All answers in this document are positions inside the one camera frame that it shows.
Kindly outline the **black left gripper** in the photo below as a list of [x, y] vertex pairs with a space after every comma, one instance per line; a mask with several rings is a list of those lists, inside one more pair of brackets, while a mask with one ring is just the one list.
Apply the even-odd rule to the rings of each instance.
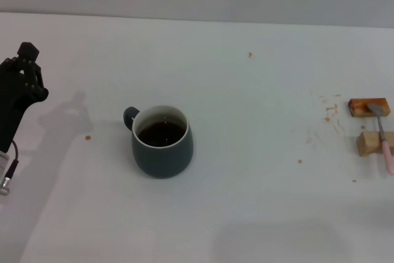
[[0, 64], [0, 70], [7, 71], [1, 74], [1, 149], [10, 148], [26, 110], [49, 95], [36, 63], [39, 50], [31, 42], [23, 42], [17, 54]]

